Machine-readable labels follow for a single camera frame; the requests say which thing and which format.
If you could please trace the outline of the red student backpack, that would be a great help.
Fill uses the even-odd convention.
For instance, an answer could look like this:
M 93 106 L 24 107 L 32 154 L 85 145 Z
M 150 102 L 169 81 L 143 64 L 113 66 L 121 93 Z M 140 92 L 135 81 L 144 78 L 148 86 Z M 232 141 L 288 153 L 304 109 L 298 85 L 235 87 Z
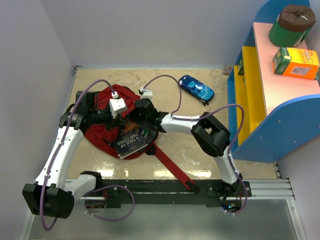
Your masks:
M 96 148 L 102 150 L 108 155 L 118 158 L 114 142 L 116 141 L 119 131 L 129 121 L 139 124 L 141 127 L 149 131 L 146 139 L 147 146 L 143 149 L 133 153 L 132 155 L 124 158 L 125 160 L 132 160 L 138 158 L 143 153 L 147 155 L 156 156 L 160 162 L 187 188 L 187 190 L 198 193 L 199 187 L 195 181 L 190 179 L 156 144 L 155 140 L 158 137 L 158 132 L 152 130 L 145 121 L 139 120 L 139 114 L 135 110 L 135 102 L 139 99 L 131 89 L 126 86 L 114 84 L 113 89 L 122 97 L 128 107 L 128 110 L 120 114 L 122 118 L 122 125 L 106 129 L 103 124 L 93 124 L 86 130 L 86 139 Z

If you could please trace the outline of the Tale of Two Cities book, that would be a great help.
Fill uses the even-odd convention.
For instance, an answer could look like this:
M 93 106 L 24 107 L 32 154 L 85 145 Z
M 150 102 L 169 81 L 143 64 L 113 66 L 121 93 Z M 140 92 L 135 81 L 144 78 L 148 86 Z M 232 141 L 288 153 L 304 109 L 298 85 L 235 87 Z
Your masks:
M 143 127 L 136 122 L 129 121 L 119 130 L 113 146 L 120 159 L 125 159 L 148 145 L 147 140 L 140 132 L 140 128 Z

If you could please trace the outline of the blue patterned pencil case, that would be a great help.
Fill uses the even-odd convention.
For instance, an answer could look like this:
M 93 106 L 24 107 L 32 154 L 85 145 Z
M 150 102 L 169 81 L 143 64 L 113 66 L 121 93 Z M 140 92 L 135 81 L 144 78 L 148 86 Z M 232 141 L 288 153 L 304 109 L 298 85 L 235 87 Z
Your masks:
M 202 102 L 207 103 L 215 96 L 213 89 L 190 75 L 182 76 L 178 83 L 184 91 Z

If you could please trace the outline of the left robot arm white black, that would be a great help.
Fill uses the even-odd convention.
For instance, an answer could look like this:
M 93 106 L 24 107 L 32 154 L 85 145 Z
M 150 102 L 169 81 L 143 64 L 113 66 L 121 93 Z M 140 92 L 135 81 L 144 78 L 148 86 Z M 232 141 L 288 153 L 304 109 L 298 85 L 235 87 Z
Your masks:
M 98 108 L 99 96 L 98 91 L 78 91 L 75 103 L 60 117 L 57 138 L 45 166 L 34 183 L 27 183 L 22 189 L 32 214 L 66 219 L 82 196 L 99 196 L 103 192 L 102 176 L 95 171 L 84 171 L 77 179 L 66 182 L 71 160 L 89 128 L 101 124 L 113 127 L 127 110 L 118 91 L 108 90 L 106 109 Z

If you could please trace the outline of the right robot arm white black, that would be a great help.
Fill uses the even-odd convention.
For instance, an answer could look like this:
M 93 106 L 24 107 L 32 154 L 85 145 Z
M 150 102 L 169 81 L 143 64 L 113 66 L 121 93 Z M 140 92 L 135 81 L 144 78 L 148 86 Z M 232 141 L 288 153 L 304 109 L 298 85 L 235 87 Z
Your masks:
M 146 120 L 154 131 L 192 135 L 200 148 L 214 158 L 223 182 L 223 192 L 227 196 L 233 197 L 241 190 L 242 175 L 232 155 L 232 147 L 245 119 L 245 111 L 241 105 L 227 104 L 213 112 L 204 112 L 198 116 L 178 116 L 157 111 L 151 100 L 147 98 L 137 100 L 134 106 L 139 117 Z M 214 116 L 215 113 L 230 107 L 239 108 L 241 112 L 240 126 L 232 140 L 230 140 L 230 131 Z

